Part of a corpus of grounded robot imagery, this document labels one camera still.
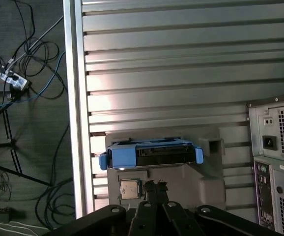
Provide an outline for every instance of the white power strip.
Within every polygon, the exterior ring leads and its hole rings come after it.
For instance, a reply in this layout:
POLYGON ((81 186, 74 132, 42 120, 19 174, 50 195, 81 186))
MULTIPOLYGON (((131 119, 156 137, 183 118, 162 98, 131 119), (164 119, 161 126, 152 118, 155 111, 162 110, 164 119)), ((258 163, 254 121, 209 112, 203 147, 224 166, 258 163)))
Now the white power strip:
POLYGON ((11 70, 9 73, 12 73, 12 76, 18 77, 17 80, 14 80, 11 77, 8 77, 6 74, 0 72, 0 79, 3 81, 6 80, 7 83, 12 84, 13 87, 18 88, 19 90, 23 91, 28 86, 28 81, 24 79, 22 76, 18 75, 17 73, 12 72, 11 70))

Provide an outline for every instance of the white cable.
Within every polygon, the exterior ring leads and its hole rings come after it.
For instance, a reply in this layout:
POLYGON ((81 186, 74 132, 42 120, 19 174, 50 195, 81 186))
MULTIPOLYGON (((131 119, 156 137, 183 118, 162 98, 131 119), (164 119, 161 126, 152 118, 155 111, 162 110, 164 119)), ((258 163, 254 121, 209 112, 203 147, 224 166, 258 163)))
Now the white cable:
POLYGON ((17 231, 14 231, 14 230, 6 230, 6 229, 1 228, 1 227, 0 227, 0 229, 1 229, 1 230, 3 230, 3 231, 7 231, 7 232, 11 232, 11 233, 19 234, 19 235, 24 235, 24 236, 34 236, 34 235, 28 235, 28 234, 24 234, 24 233, 21 233, 21 232, 17 232, 17 231))
MULTIPOLYGON (((57 20, 48 30, 46 30, 39 38, 38 40, 36 40, 29 48, 28 50, 32 49, 38 42, 39 40, 41 40, 46 34, 49 33, 49 31, 51 31, 61 20, 63 19, 63 16, 61 16, 59 18, 59 20, 57 20)), ((27 53, 23 53, 20 57, 18 57, 16 60, 14 60, 7 68, 7 71, 10 70, 10 68, 12 68, 12 66, 20 59, 22 59, 27 53)))
POLYGON ((28 230, 28 231, 32 232, 35 236, 38 236, 37 233, 35 233, 33 230, 31 230, 29 228, 26 228, 26 227, 14 226, 14 225, 9 225, 9 224, 4 224, 4 223, 0 223, 0 225, 7 225, 7 226, 10 226, 10 227, 13 227, 13 228, 19 228, 19 229, 28 230))
POLYGON ((23 224, 23 223, 18 222, 18 221, 10 221, 10 223, 16 223, 16 224, 24 225, 24 226, 27 226, 27 227, 32 227, 32 228, 37 228, 37 229, 42 229, 42 230, 49 230, 49 229, 47 229, 47 228, 45 228, 45 227, 23 224))

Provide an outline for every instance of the power strip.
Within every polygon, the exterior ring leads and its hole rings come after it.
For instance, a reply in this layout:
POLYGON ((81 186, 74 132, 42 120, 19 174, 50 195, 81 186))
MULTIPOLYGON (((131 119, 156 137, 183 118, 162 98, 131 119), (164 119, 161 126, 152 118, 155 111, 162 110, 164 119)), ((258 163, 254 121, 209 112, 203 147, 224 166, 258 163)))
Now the power strip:
POLYGON ((27 88, 28 81, 26 79, 24 79, 22 76, 18 75, 17 73, 14 73, 11 70, 9 70, 8 75, 6 75, 5 73, 1 73, 0 72, 0 79, 2 79, 3 81, 6 80, 7 83, 12 84, 13 87, 18 88, 21 91, 23 91, 24 89, 27 88))

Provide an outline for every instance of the computer tower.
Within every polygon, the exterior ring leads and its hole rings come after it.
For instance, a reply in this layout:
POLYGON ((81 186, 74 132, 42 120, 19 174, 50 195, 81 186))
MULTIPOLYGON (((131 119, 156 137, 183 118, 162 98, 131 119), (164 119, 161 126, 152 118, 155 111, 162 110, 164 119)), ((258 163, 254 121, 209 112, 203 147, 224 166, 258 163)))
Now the computer tower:
POLYGON ((259 224, 284 234, 284 95, 247 106, 259 224))

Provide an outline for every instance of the corrugated metal wall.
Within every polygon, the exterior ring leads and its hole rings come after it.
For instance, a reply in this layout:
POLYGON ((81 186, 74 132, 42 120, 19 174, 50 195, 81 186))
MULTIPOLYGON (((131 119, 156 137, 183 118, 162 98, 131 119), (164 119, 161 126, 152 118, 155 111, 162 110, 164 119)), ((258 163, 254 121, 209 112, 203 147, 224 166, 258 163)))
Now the corrugated metal wall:
POLYGON ((284 1, 84 0, 83 12, 92 153, 104 133, 218 126, 228 210, 255 221, 245 104, 284 93, 284 1))

